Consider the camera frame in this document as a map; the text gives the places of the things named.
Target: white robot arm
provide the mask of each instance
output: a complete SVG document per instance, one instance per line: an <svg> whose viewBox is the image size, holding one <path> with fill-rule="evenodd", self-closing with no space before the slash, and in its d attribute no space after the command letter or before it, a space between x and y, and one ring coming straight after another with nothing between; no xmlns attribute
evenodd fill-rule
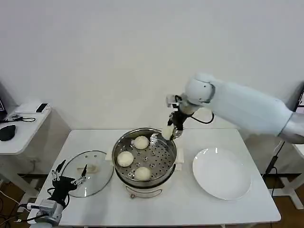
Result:
<svg viewBox="0 0 304 228"><path fill-rule="evenodd" d="M170 105L177 107L168 121L170 139L179 137L183 122L205 107L240 128L279 136L290 143L304 143L304 114L290 111L279 99L245 86L216 80L210 75L192 77L185 93L167 97L167 106Z"/></svg>

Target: phone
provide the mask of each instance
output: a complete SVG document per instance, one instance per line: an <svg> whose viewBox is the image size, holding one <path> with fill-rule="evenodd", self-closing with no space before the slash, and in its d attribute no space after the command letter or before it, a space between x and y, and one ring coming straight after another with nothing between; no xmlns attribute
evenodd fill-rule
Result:
<svg viewBox="0 0 304 228"><path fill-rule="evenodd" d="M38 109L36 110L36 113L42 113L43 110L46 108L46 106L48 105L48 103L42 103Z"/></svg>

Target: white cable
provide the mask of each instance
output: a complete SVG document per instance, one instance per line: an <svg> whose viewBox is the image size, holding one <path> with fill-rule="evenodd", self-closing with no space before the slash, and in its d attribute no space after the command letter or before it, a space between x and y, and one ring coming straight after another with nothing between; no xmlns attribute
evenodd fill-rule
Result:
<svg viewBox="0 0 304 228"><path fill-rule="evenodd" d="M6 196L7 198L10 198L12 201L15 201L18 205L20 204L18 201L14 200L13 198L11 198L11 197L5 195L3 191L0 190L0 192L1 192L4 196Z"/></svg>

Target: steamed bun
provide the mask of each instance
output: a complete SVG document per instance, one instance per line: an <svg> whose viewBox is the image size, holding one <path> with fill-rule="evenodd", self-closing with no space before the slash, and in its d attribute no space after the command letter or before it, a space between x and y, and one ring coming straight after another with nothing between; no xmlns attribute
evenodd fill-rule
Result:
<svg viewBox="0 0 304 228"><path fill-rule="evenodd" d="M149 145L149 140L145 136L138 136L133 143L137 149L142 150Z"/></svg>
<svg viewBox="0 0 304 228"><path fill-rule="evenodd" d="M151 177L151 170L146 167L140 167L135 171L135 179L147 181Z"/></svg>
<svg viewBox="0 0 304 228"><path fill-rule="evenodd" d="M117 156L117 163L122 167L127 167L131 165L133 160L134 160L133 155L128 151L121 152Z"/></svg>

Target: wooden floor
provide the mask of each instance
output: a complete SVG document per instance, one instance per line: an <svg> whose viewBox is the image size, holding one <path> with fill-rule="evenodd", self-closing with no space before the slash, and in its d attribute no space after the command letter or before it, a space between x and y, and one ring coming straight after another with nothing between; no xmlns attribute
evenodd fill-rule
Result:
<svg viewBox="0 0 304 228"><path fill-rule="evenodd" d="M39 187L43 184L43 179L39 183ZM270 177L266 179L266 185L268 188L272 188L275 182L274 177ZM276 188L281 188L283 185L280 181L276 182ZM16 187L12 183L3 184L0 188L6 195L12 197L16 201L20 201L24 192ZM304 185L297 189L298 196L300 197L301 201L304 203ZM8 199L7 197L3 196L0 193L0 198L3 200L0 202L0 224L5 221L7 218L11 218L12 215L17 214L17 204ZM281 213L282 219L278 223L272 224L273 228L304 228L304 210L297 210L295 209L292 201L288 197L275 197L275 203ZM28 216L28 212L24 212L19 215L19 219L26 219ZM0 225L0 228L28 228L29 224L26 222L22 223L15 223L15 219L13 218L6 224ZM270 224L258 224L254 226L255 228L270 228Z"/></svg>

